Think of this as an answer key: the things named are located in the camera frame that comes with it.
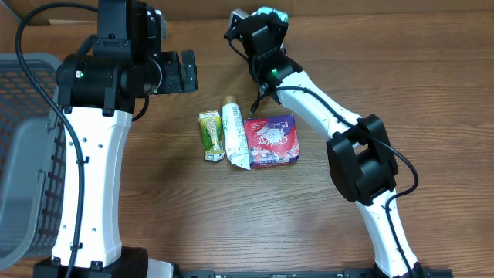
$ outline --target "white bottle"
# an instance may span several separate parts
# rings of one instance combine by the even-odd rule
[[[226,157],[241,168],[250,170],[250,154],[240,107],[234,96],[222,100],[223,133]]]

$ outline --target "black cable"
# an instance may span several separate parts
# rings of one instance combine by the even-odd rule
[[[91,48],[93,47],[93,41],[94,41],[94,39],[97,39],[97,38],[98,38],[98,36],[96,36],[94,34],[87,36],[86,40],[79,47],[79,49],[77,50],[76,54],[77,55],[81,55],[81,56],[86,55],[91,50]]]
[[[345,118],[343,116],[339,115],[320,95],[318,95],[317,93],[314,93],[312,90],[304,88],[304,87],[299,87],[299,86],[282,86],[282,87],[277,87],[275,89],[275,91],[280,91],[280,90],[300,90],[300,91],[303,91],[304,93],[308,93],[309,95],[317,98],[318,101],[321,102],[322,105],[324,105],[325,108],[327,108],[332,113],[332,115],[335,116],[336,119],[338,119],[340,122],[347,125],[349,128],[355,128],[356,131],[361,132],[365,137],[367,137],[369,140],[373,141],[374,143],[377,143],[377,144],[387,148],[394,155],[396,155],[398,158],[400,158],[408,166],[408,168],[410,168],[411,173],[414,175],[414,184],[409,189],[407,189],[403,192],[397,193],[394,196],[391,196],[387,200],[384,209],[386,210],[387,221],[389,222],[389,226],[391,228],[391,234],[393,235],[394,241],[396,243],[396,247],[398,248],[398,252],[401,254],[401,257],[404,260],[404,264],[406,265],[406,267],[408,269],[408,273],[410,273],[410,277],[413,277],[410,264],[408,263],[408,260],[404,254],[403,249],[401,248],[401,245],[400,245],[400,242],[398,240],[398,236],[396,234],[396,231],[394,230],[393,220],[391,219],[391,214],[390,214],[391,209],[389,208],[389,205],[396,198],[400,198],[401,196],[408,195],[408,194],[412,193],[418,187],[418,173],[417,173],[417,170],[415,169],[414,165],[403,154],[401,154],[399,151],[395,150],[392,146],[390,146],[390,145],[384,143],[383,141],[377,139],[376,137],[368,134],[366,131],[361,130],[359,127],[354,126],[353,124],[349,123],[347,120],[345,120]]]
[[[236,49],[233,44],[232,44],[232,41],[229,40],[228,41],[228,44],[230,45],[230,47],[233,49],[233,51],[235,51],[237,54],[239,54],[247,63],[249,62],[249,59],[247,58],[247,56],[244,54],[244,53],[241,53],[240,50]]]
[[[132,121],[136,121],[136,120],[139,120],[142,116],[144,116],[146,114],[146,111],[147,111],[147,108],[149,107],[149,96],[147,96],[145,99],[144,99],[144,106],[142,106],[142,109],[140,110],[140,112],[136,115],[136,117],[133,117],[132,118]]]
[[[77,250],[79,249],[79,240],[80,240],[80,226],[83,217],[83,203],[84,203],[84,159],[83,159],[83,151],[80,147],[79,139],[77,138],[76,132],[74,131],[72,125],[67,120],[63,112],[57,107],[57,104],[53,102],[53,100],[49,97],[49,95],[44,91],[44,89],[39,85],[36,78],[32,75],[31,71],[28,68],[27,63],[24,60],[24,56],[22,55],[21,49],[21,38],[22,32],[24,31],[25,26],[28,24],[29,20],[31,20],[35,15],[43,12],[49,8],[59,8],[59,7],[69,7],[69,8],[83,8],[85,10],[98,12],[97,8],[94,8],[89,5],[77,4],[77,3],[68,3],[68,2],[60,2],[60,3],[52,3],[48,5],[43,5],[39,8],[31,11],[22,21],[19,23],[19,27],[17,28],[17,33],[15,34],[15,53],[17,54],[17,58],[19,59],[19,63],[24,70],[25,75],[28,77],[31,84],[35,87],[41,97],[47,102],[50,108],[53,109],[56,116],[62,121],[63,125],[67,129],[67,132],[70,134],[70,137],[73,141],[73,146],[76,149],[77,156],[77,164],[79,167],[79,197],[77,201],[77,213],[76,213],[76,224],[74,228],[74,239],[73,245],[70,247],[72,252],[70,254],[69,264],[67,266],[66,278],[70,277],[70,274],[73,271],[74,264],[76,262]]]

